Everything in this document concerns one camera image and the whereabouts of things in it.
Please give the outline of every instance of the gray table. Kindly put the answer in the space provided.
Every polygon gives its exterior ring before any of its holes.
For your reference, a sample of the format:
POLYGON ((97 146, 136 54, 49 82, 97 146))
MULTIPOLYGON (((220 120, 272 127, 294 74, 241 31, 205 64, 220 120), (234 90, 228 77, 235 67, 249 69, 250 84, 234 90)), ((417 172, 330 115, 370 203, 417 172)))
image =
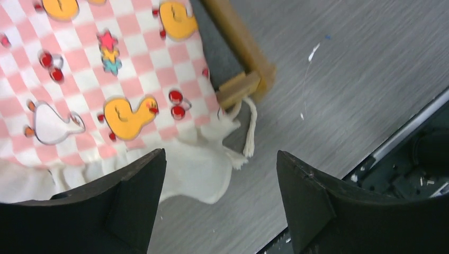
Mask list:
POLYGON ((162 203, 149 253, 255 253, 286 227, 278 150, 343 177, 449 83, 448 1, 231 1, 279 69, 258 106, 256 153, 217 204, 162 203))

